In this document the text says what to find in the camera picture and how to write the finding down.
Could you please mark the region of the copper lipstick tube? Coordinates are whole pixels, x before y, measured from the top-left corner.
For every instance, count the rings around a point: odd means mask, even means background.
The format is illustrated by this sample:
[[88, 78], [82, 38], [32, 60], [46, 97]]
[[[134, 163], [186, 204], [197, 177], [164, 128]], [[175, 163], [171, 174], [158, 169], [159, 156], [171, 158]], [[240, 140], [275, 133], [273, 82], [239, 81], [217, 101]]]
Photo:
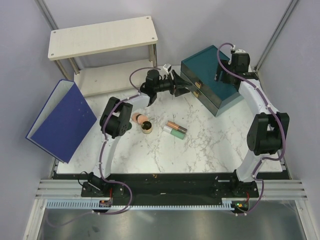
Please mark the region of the copper lipstick tube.
[[176, 123], [174, 123], [174, 122], [172, 122], [172, 121], [169, 121], [169, 120], [168, 120], [168, 121], [166, 122], [166, 125], [167, 125], [168, 127], [172, 128], [172, 129], [180, 132], [180, 133], [183, 133], [183, 134], [186, 134], [186, 133], [187, 133], [187, 129], [186, 129], [186, 128], [184, 128], [184, 127], [182, 127], [182, 126], [180, 126], [180, 125], [178, 125], [178, 124], [176, 124]]

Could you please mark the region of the green white cosmetic tube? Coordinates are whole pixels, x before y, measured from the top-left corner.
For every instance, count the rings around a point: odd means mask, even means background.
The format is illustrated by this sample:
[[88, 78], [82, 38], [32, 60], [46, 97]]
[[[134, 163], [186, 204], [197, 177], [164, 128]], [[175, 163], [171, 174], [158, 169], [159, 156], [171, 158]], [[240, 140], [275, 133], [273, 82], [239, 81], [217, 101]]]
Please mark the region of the green white cosmetic tube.
[[182, 132], [180, 132], [180, 131], [178, 131], [178, 130], [173, 129], [173, 128], [170, 127], [170, 126], [165, 125], [165, 126], [163, 127], [163, 130], [164, 130], [166, 133], [168, 133], [168, 134], [170, 134], [170, 135], [172, 135], [172, 136], [175, 136], [175, 137], [177, 137], [177, 138], [179, 138], [179, 139], [181, 139], [181, 140], [183, 140], [183, 139], [185, 138], [185, 134], [184, 134], [184, 133], [182, 133]]

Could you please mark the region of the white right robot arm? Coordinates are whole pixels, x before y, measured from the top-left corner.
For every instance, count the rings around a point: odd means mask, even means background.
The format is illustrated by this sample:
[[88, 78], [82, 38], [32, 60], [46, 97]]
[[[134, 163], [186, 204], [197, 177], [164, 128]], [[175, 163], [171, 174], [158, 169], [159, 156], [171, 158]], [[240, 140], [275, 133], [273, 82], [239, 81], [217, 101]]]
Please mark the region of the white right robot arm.
[[247, 133], [248, 151], [242, 164], [233, 172], [229, 191], [235, 197], [255, 195], [257, 174], [266, 160], [279, 161], [274, 155], [285, 149], [290, 117], [274, 107], [262, 90], [259, 77], [250, 71], [250, 56], [242, 49], [230, 50], [230, 60], [218, 60], [215, 81], [236, 88], [254, 114]]

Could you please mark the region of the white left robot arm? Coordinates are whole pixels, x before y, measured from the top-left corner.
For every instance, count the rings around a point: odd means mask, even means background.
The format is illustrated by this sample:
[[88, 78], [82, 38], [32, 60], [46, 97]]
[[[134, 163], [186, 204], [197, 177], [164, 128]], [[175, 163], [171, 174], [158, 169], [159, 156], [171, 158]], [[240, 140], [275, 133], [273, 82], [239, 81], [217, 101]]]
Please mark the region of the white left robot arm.
[[111, 185], [122, 182], [109, 180], [111, 166], [120, 138], [132, 128], [130, 122], [132, 113], [139, 109], [151, 106], [157, 99], [157, 93], [168, 91], [178, 97], [190, 92], [192, 84], [180, 77], [175, 70], [167, 70], [164, 76], [160, 75], [159, 68], [146, 67], [145, 82], [137, 93], [122, 100], [111, 97], [99, 120], [100, 130], [104, 140], [99, 154], [97, 169], [99, 176], [94, 172], [86, 174], [87, 181], [83, 183], [82, 197], [104, 197]]

